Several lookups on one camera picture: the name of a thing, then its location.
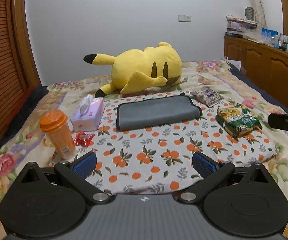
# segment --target cabinet door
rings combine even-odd
[[[263,90],[266,89],[264,80],[268,73],[265,67],[266,54],[266,50],[257,44],[243,44],[242,67],[246,70],[245,75]]]
[[[270,84],[268,93],[284,106],[288,105],[288,59],[283,55],[269,53],[271,75],[266,82]]]
[[[225,38],[225,53],[226,56],[230,60],[238,60],[241,61],[241,46],[242,42],[237,38]]]

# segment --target yellow and green package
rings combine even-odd
[[[235,107],[217,109],[217,122],[234,138],[262,129],[260,121],[244,105],[237,104]]]

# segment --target red plastic wrapper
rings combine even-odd
[[[83,147],[88,147],[88,146],[90,146],[91,141],[92,141],[94,136],[95,136],[95,134],[93,134],[93,133],[86,134],[84,132],[79,132],[74,139],[74,143],[76,146],[80,145]]]

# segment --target pikachu plush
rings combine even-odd
[[[102,86],[95,97],[104,97],[119,89],[120,94],[132,94],[150,87],[174,85],[180,82],[182,61],[166,42],[144,51],[130,49],[117,57],[89,54],[84,61],[94,65],[112,65],[112,82]]]

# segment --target white logo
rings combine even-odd
[[[140,200],[143,201],[143,202],[146,202],[146,201],[149,201],[150,198],[145,196],[145,197],[141,197]]]

